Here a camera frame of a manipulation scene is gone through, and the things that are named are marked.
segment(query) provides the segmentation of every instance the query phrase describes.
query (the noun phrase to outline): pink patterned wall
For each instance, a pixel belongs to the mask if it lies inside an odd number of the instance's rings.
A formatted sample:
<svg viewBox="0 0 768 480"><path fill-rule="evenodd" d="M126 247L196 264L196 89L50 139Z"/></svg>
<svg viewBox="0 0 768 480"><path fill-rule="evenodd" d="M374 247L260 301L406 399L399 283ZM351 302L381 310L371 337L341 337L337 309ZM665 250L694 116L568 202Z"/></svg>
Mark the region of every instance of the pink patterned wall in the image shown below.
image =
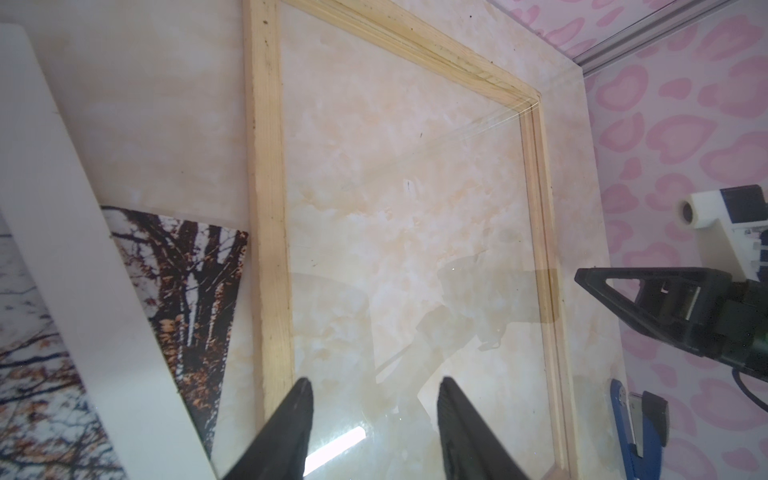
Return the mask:
<svg viewBox="0 0 768 480"><path fill-rule="evenodd" d="M673 0L488 0L573 58Z"/></svg>
<svg viewBox="0 0 768 480"><path fill-rule="evenodd" d="M676 201L742 184L768 188L768 2L736 2L590 76L586 87L611 264L699 266L692 235L674 223ZM663 479L768 478L768 414L737 389L730 369L623 324L622 342L630 390L670 402ZM745 382L768 399L768 384Z"/></svg>

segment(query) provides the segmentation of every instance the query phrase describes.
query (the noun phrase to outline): glass sheet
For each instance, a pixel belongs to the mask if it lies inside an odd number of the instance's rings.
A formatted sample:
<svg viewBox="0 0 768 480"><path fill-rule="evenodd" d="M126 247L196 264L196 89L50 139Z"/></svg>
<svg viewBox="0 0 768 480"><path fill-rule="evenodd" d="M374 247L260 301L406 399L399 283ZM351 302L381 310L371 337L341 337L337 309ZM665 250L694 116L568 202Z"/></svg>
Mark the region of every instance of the glass sheet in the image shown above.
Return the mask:
<svg viewBox="0 0 768 480"><path fill-rule="evenodd" d="M444 478L443 376L541 478L554 451L518 114L295 8L281 22L308 478Z"/></svg>

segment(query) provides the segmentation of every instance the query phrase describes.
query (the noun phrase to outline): bare tree branches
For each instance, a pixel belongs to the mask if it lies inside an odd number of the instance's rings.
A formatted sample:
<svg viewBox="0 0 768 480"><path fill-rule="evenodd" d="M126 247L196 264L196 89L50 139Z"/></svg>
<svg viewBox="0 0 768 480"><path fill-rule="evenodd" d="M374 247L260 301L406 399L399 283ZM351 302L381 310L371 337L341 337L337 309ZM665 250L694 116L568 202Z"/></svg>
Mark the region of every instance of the bare tree branches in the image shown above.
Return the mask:
<svg viewBox="0 0 768 480"><path fill-rule="evenodd" d="M104 207L197 431L210 454L247 233Z"/></svg>

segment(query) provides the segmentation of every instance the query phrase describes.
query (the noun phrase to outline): wooden frame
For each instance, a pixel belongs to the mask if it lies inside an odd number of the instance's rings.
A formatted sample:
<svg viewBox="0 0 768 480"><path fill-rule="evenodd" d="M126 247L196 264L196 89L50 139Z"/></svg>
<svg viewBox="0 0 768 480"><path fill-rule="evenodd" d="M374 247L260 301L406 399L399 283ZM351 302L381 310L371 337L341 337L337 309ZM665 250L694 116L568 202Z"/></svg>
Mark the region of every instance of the wooden frame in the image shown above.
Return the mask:
<svg viewBox="0 0 768 480"><path fill-rule="evenodd" d="M571 379L560 312L551 182L542 112L538 107L541 95L390 0L284 1L520 113L554 442L555 461L545 478L576 478ZM251 238L256 239L254 329L260 328L262 341L262 356L254 359L254 363L255 370L260 369L263 375L265 419L293 384L279 3L280 0L243 0L250 226Z"/></svg>

